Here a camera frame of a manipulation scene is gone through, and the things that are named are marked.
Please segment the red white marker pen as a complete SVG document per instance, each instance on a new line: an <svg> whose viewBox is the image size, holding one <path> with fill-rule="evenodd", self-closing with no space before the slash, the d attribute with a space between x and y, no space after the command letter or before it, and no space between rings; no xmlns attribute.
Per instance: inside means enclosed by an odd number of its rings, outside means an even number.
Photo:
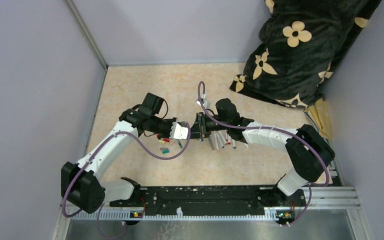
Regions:
<svg viewBox="0 0 384 240"><path fill-rule="evenodd" d="M219 138L216 132L214 132L214 142L215 142L215 149L217 152L220 152L219 148Z"/></svg>

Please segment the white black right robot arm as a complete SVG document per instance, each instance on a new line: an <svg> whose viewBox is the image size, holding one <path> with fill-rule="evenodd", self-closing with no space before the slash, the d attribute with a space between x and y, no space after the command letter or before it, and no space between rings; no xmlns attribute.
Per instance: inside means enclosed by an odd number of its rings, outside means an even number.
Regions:
<svg viewBox="0 0 384 240"><path fill-rule="evenodd" d="M259 144L286 152L292 168L276 183L273 200L287 206L294 193L304 185L316 182L328 173L327 167L334 160L335 152L316 129L308 124L300 128L278 128L263 125L240 116L228 98L216 103L214 115L198 112L191 127L192 139L203 139L217 131L226 131L232 140L244 144Z"/></svg>

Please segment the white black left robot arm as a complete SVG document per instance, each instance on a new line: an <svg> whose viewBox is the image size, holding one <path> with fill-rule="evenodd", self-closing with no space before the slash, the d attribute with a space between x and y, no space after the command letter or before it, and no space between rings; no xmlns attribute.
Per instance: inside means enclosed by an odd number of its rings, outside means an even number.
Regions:
<svg viewBox="0 0 384 240"><path fill-rule="evenodd" d="M143 102L125 110L109 134L88 154L76 163L66 162L61 168L62 212L73 217L66 210L71 203L86 213L94 213L103 204L123 201L134 207L140 202L140 185L126 177L102 182L105 172L114 160L133 141L138 142L145 132L152 132L168 138L175 118L158 117L167 101L147 93Z"/></svg>

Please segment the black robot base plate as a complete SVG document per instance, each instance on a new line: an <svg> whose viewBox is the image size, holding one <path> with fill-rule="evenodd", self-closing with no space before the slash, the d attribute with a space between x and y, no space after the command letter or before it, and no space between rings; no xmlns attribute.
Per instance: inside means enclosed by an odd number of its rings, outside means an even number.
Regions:
<svg viewBox="0 0 384 240"><path fill-rule="evenodd" d="M193 217L264 215L269 207L294 210L307 204L303 190L284 195L273 185L143 186L110 207L138 207L146 216Z"/></svg>

